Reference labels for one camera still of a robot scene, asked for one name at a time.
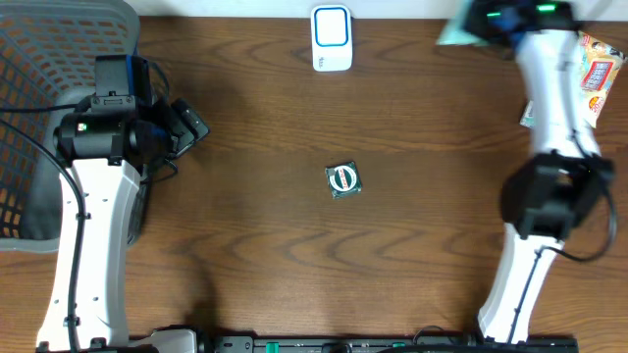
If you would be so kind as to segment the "light teal wipes pack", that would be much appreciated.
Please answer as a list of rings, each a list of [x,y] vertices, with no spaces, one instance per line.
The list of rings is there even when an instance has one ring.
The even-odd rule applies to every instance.
[[[463,29],[464,20],[469,14],[469,3],[464,3],[458,13],[452,17],[442,30],[437,41],[439,46],[488,46],[489,43]]]

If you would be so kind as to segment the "green white tissue pack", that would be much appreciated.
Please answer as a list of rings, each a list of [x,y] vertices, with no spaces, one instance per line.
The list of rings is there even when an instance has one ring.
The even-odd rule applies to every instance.
[[[535,121],[533,117],[533,102],[532,101],[529,101],[526,104],[519,124],[527,128],[532,128],[535,125]]]

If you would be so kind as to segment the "yellow antibacterial wipes bag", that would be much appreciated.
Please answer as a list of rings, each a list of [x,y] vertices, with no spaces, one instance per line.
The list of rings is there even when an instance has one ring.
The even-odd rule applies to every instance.
[[[589,34],[579,32],[580,103],[579,109],[585,121],[593,128],[607,100],[612,85],[627,61],[627,56],[611,45]]]

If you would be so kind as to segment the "dark green Zam-Buk box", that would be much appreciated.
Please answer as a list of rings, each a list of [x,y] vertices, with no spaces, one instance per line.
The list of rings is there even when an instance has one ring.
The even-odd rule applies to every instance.
[[[345,198],[362,191],[362,181],[353,161],[328,167],[325,169],[325,175],[334,199]]]

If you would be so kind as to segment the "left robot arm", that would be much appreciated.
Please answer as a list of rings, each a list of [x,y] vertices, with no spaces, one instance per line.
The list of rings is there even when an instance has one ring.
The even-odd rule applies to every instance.
[[[95,91],[54,130],[62,224],[50,303],[36,338],[39,352],[206,352],[194,328],[130,336],[126,256],[140,188],[209,134],[182,99],[157,95],[155,64],[136,55],[95,60]]]

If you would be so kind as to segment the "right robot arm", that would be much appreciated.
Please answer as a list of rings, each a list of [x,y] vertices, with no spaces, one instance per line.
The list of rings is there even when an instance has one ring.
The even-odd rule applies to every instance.
[[[525,345],[538,296],[554,259],[594,262],[617,235],[609,186],[612,161],[602,156],[578,108],[580,23],[566,1],[473,1],[463,29],[511,50],[533,103],[531,155],[503,184],[504,244],[497,274],[477,322],[492,345]],[[608,205],[607,239],[588,256],[567,253],[571,231],[600,198]]]

